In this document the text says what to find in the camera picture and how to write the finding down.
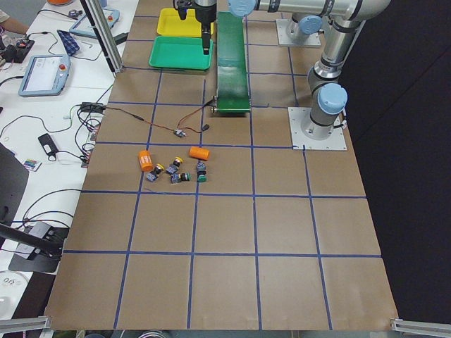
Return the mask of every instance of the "metal plate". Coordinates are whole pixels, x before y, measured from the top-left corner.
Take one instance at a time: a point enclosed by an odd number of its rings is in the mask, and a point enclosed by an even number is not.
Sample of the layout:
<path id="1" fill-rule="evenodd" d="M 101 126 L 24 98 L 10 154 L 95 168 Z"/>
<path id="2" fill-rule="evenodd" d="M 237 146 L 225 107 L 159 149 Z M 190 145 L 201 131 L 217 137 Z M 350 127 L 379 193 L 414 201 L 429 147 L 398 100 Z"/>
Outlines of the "metal plate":
<path id="1" fill-rule="evenodd" d="M 305 47 L 305 48 L 319 48 L 321 47 L 321 41 L 319 40 L 318 33 L 310 35 L 305 41 L 299 42 L 291 39 L 287 36 L 286 29 L 290 24 L 291 19 L 277 19 L 277 36 L 279 38 L 279 45 L 290 47 Z"/>
<path id="2" fill-rule="evenodd" d="M 334 129 L 329 138 L 323 141 L 310 139 L 301 130 L 301 122 L 305 115 L 310 114 L 310 107 L 288 107 L 290 117 L 291 140 L 293 149 L 303 150 L 347 150 L 342 128 Z"/>

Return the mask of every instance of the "connector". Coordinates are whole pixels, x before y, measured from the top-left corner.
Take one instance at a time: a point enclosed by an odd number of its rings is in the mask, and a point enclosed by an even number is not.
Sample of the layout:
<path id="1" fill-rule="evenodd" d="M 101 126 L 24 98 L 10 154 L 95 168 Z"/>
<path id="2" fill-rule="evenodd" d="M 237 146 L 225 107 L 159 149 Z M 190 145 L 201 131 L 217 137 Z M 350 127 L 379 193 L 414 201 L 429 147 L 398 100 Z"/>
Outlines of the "connector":
<path id="1" fill-rule="evenodd" d="M 104 104 L 100 104 L 98 102 L 82 102 L 80 104 L 80 110 L 83 113 L 99 113 L 102 114 L 106 109 Z"/>
<path id="2" fill-rule="evenodd" d="M 180 129 L 176 129 L 176 130 L 174 130 L 174 135 L 182 138 L 182 137 L 186 137 L 186 132 L 184 132 L 183 130 L 180 130 Z"/>

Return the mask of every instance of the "green tray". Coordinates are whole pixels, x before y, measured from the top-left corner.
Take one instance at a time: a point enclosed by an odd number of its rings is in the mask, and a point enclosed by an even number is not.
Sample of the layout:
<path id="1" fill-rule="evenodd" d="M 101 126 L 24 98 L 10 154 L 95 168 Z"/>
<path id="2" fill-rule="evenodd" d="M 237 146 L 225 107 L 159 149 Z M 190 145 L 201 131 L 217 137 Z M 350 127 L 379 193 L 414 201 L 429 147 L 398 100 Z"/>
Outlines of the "green tray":
<path id="1" fill-rule="evenodd" d="M 157 37 L 150 54 L 149 65 L 156 68 L 206 70 L 211 65 L 210 54 L 204 55 L 202 39 L 195 37 Z"/>

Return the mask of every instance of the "conveyor belt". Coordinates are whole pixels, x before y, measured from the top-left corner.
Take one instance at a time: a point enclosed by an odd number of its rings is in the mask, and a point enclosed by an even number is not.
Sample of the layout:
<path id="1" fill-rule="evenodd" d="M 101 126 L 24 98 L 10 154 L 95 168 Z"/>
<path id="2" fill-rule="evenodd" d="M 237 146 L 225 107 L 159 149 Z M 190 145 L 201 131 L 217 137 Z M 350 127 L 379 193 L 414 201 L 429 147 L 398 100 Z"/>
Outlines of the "conveyor belt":
<path id="1" fill-rule="evenodd" d="M 218 13 L 218 113 L 251 110 L 242 19 Z"/>

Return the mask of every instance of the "small orange object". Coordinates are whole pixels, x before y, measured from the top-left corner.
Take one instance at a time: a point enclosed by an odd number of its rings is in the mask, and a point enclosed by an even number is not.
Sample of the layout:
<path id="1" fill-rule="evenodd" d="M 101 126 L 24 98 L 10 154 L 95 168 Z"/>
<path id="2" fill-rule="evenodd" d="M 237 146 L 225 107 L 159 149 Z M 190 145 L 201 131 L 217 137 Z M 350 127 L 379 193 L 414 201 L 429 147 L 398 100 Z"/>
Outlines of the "small orange object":
<path id="1" fill-rule="evenodd" d="M 210 157 L 210 150 L 200 148 L 198 146 L 192 146 L 190 149 L 190 156 L 198 158 L 199 160 L 207 161 Z"/>
<path id="2" fill-rule="evenodd" d="M 140 160 L 141 170 L 144 172 L 152 171 L 154 165 L 152 164 L 152 159 L 150 158 L 150 152 L 148 150 L 141 150 L 138 153 L 138 158 Z"/>

